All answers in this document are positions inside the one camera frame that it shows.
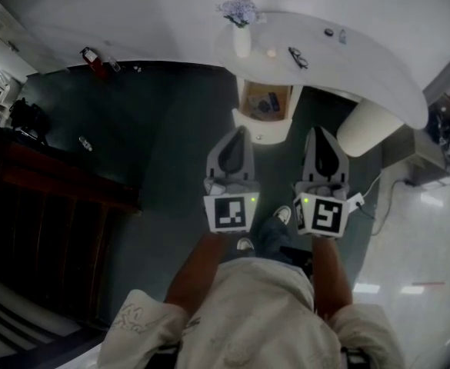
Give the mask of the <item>white door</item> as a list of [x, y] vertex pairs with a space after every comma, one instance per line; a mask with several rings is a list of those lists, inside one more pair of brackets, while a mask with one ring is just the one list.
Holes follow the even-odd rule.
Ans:
[[1, 3], [0, 40], [40, 74], [67, 68], [47, 45], [29, 32]]

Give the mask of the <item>wooden staircase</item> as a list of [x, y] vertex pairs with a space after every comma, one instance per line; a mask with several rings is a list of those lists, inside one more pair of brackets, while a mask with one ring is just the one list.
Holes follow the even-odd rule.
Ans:
[[99, 302], [116, 218], [135, 188], [0, 129], [0, 369], [52, 369], [105, 335]]

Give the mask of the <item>black waist pouch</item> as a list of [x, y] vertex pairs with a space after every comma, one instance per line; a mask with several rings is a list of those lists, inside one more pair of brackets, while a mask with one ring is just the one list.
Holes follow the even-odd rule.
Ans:
[[309, 280], [312, 279], [313, 256], [310, 251], [281, 246], [280, 252], [291, 260], [293, 266], [301, 268]]

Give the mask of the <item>person's blue jeans leg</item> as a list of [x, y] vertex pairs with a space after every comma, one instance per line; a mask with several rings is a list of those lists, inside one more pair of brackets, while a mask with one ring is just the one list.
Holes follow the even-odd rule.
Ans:
[[287, 225], [277, 216], [270, 217], [259, 228], [255, 245], [256, 255], [259, 258], [284, 264], [292, 263], [292, 260], [281, 251], [281, 247], [292, 246], [292, 238]]

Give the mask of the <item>grey low cabinet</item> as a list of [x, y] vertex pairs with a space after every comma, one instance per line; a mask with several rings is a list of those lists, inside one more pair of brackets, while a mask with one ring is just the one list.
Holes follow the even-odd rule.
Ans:
[[382, 168], [405, 166], [409, 180], [425, 190], [450, 185], [450, 161], [425, 131], [402, 126], [382, 142]]

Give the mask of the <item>red fire extinguisher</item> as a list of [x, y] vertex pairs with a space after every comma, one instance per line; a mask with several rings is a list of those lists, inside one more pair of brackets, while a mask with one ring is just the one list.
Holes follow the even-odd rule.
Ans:
[[106, 79], [108, 77], [108, 73], [103, 66], [102, 60], [92, 48], [85, 47], [80, 51], [80, 54], [86, 64], [99, 78]]

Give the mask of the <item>person's white shirt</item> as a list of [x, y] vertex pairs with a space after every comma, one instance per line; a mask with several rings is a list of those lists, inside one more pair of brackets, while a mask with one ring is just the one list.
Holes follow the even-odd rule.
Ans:
[[360, 350], [373, 369], [404, 369], [381, 307], [351, 304], [328, 320], [313, 309], [300, 268], [239, 258], [221, 264], [193, 315], [131, 291], [98, 356], [99, 369], [145, 369], [178, 345], [175, 369], [341, 369], [342, 349]]

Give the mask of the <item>pale blue flower bunch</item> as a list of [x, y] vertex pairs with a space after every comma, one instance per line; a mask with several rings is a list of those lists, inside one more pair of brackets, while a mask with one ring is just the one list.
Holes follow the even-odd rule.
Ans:
[[228, 0], [217, 5], [216, 11], [237, 28], [266, 21], [265, 13], [259, 11], [252, 0]]

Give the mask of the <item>white power strip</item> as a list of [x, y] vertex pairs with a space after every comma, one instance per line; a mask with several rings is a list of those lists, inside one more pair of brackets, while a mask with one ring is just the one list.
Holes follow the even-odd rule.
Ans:
[[347, 200], [347, 202], [348, 202], [349, 213], [352, 213], [364, 205], [365, 199], [364, 199], [363, 195], [360, 192], [358, 192], [358, 193], [352, 195]]

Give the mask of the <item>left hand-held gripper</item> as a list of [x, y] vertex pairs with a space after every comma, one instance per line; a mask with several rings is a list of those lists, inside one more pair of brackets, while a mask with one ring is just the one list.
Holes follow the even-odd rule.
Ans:
[[252, 138], [245, 126], [223, 136], [208, 154], [203, 197], [209, 230], [250, 232], [260, 196]]

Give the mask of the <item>black bag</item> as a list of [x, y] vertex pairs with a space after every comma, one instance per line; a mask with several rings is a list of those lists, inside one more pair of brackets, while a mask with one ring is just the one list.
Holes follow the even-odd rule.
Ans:
[[51, 129], [47, 114], [37, 105], [29, 105], [25, 98], [18, 99], [10, 108], [11, 127], [27, 137], [48, 146], [46, 135]]

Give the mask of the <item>black eyeglasses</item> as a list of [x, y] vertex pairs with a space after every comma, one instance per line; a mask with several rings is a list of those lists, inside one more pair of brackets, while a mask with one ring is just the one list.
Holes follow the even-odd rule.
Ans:
[[300, 69], [308, 69], [308, 61], [302, 56], [302, 53], [297, 48], [288, 47], [288, 52]]

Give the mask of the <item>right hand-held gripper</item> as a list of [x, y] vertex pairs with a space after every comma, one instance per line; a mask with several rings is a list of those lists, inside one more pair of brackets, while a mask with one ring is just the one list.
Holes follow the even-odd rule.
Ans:
[[[337, 139], [320, 126], [307, 135], [303, 156], [302, 180], [320, 182], [348, 180], [348, 157]], [[348, 222], [349, 205], [345, 187], [316, 185], [299, 192], [293, 201], [297, 231], [300, 235], [341, 238]]]

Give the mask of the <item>white curved table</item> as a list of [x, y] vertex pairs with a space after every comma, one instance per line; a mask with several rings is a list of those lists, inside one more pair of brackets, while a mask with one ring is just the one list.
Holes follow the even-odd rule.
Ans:
[[[263, 85], [300, 85], [352, 96], [358, 105], [337, 131], [338, 143], [359, 157], [407, 125], [423, 129], [428, 106], [411, 72], [391, 50], [349, 27], [309, 15], [269, 12], [267, 21], [249, 26], [252, 51], [247, 58], [235, 53], [233, 24], [215, 42], [218, 61], [237, 78]], [[332, 37], [324, 30], [331, 29]], [[338, 33], [346, 31], [346, 44]], [[288, 52], [297, 48], [308, 61], [300, 69]], [[277, 55], [267, 55], [275, 49]]]

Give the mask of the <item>person's right forearm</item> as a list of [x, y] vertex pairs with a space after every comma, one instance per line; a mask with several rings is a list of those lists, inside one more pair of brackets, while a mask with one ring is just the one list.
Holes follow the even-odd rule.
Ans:
[[322, 319], [328, 320], [353, 304], [352, 289], [335, 241], [312, 238], [312, 270], [315, 305]]

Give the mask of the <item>white vase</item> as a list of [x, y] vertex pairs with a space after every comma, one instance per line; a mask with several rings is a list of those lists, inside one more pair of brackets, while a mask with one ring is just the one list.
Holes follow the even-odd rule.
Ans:
[[233, 25], [232, 27], [233, 44], [235, 53], [239, 58], [247, 58], [252, 50], [252, 39], [249, 26], [238, 27]]

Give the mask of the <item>dark green carpet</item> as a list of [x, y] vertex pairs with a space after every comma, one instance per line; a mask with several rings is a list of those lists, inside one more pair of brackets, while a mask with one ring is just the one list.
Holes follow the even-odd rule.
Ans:
[[[205, 228], [202, 195], [208, 153], [234, 127], [235, 77], [210, 66], [140, 64], [111, 72], [109, 81], [81, 66], [28, 77], [20, 98], [51, 121], [48, 143], [77, 165], [140, 188], [142, 214], [118, 222], [108, 249], [100, 317], [111, 322], [127, 293], [138, 288], [162, 300], [170, 281]], [[261, 185], [254, 228], [292, 204], [301, 156], [313, 125], [335, 134], [353, 101], [303, 88], [285, 142], [254, 145]], [[84, 136], [93, 150], [83, 148]], [[374, 220], [360, 210], [348, 220], [339, 251], [351, 286], [362, 269]]]

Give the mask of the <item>person's left forearm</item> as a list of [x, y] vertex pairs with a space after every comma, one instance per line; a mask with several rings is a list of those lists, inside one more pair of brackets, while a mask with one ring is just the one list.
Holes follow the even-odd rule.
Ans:
[[189, 317], [205, 301], [231, 238], [204, 233], [173, 278], [164, 302], [180, 307]]

